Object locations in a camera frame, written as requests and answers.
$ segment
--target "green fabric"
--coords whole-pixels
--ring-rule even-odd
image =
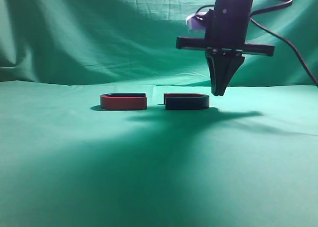
[[[166,111],[209,87],[0,82],[2,227],[314,227],[313,86],[230,87],[211,108]],[[99,95],[146,92],[148,110]]]
[[[175,49],[185,18],[215,0],[1,0],[0,80],[55,84],[136,82],[209,86],[202,52]],[[254,9],[273,5],[255,0]],[[255,17],[299,48],[318,76],[318,0]],[[248,56],[232,86],[312,84],[292,50],[250,25],[249,42],[277,46]]]

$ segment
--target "black cable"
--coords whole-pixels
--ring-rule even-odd
[[[302,55],[300,54],[300,52],[297,50],[297,48],[295,47],[295,45],[293,43],[291,43],[290,41],[288,41],[287,39],[283,38],[282,36],[270,31],[269,29],[267,29],[266,27],[264,27],[263,25],[259,24],[258,22],[256,22],[253,18],[250,19],[252,23],[254,23],[256,26],[258,26],[259,28],[261,28],[262,30],[264,30],[265,32],[268,32],[269,34],[279,38],[280,40],[282,40],[283,42],[287,43],[292,49],[293,51],[296,53],[297,58],[299,59],[299,61],[301,62],[301,64],[303,65],[304,69],[306,70],[307,74],[309,75],[309,77],[313,80],[314,84],[318,87],[318,80],[314,77],[314,75],[311,73],[311,71],[309,70],[304,58],[302,57]]]
[[[206,8],[206,7],[214,7],[214,4],[210,4],[210,5],[204,5],[202,7],[199,7],[198,10],[195,13],[200,12],[202,9]]]
[[[272,7],[267,7],[267,8],[263,8],[263,9],[259,9],[256,10],[254,12],[251,13],[251,16],[257,15],[257,14],[261,14],[261,13],[266,13],[266,12],[272,12],[272,11],[277,11],[283,8],[287,8],[289,6],[291,6],[293,4],[294,0],[279,0],[279,1],[284,1],[284,3],[281,3],[279,5],[275,5]]]
[[[273,7],[268,7],[268,8],[264,8],[264,9],[260,9],[257,10],[255,12],[251,13],[251,17],[257,14],[261,14],[261,13],[265,13],[265,12],[271,12],[271,11],[276,11],[285,7],[289,7],[290,5],[292,5],[293,0],[280,0],[280,1],[286,1],[285,3],[273,6]],[[290,41],[288,41],[287,39],[283,38],[282,36],[270,31],[269,29],[267,29],[266,27],[264,27],[263,25],[259,24],[258,22],[256,22],[253,18],[250,19],[252,23],[254,23],[256,26],[258,26],[260,29],[264,30],[265,32],[268,32],[269,34],[273,35],[274,37],[277,37],[278,39],[282,40],[283,42],[285,42],[287,45],[289,45],[293,51],[295,52],[298,60],[301,62],[302,66],[304,67],[305,71],[307,72],[307,74],[309,75],[309,77],[313,80],[314,84],[318,87],[318,80],[315,78],[315,76],[311,73],[311,71],[309,70],[304,58],[302,57],[302,55],[300,54],[300,52],[297,50],[297,48],[295,47],[295,45],[293,43],[291,43]]]

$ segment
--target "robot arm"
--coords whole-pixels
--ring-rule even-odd
[[[283,0],[259,13],[290,6],[293,0]],[[178,49],[202,50],[209,66],[212,93],[224,95],[227,86],[244,63],[243,54],[273,56],[274,46],[246,43],[253,0],[216,0],[214,10],[197,12],[187,18],[190,30],[204,30],[204,38],[178,37]]]

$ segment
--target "green backdrop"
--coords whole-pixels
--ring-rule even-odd
[[[215,0],[1,1],[1,81],[210,85],[204,54],[177,50],[175,40],[191,35],[187,15]],[[272,4],[254,0],[254,9]],[[255,17],[294,42],[316,76],[317,12],[318,0],[295,0]],[[232,86],[312,84],[287,45],[253,24],[247,39],[276,45],[275,56],[248,56]]]

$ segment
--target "red object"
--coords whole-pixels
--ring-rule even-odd
[[[100,96],[100,107],[108,110],[147,109],[145,93],[110,93]]]

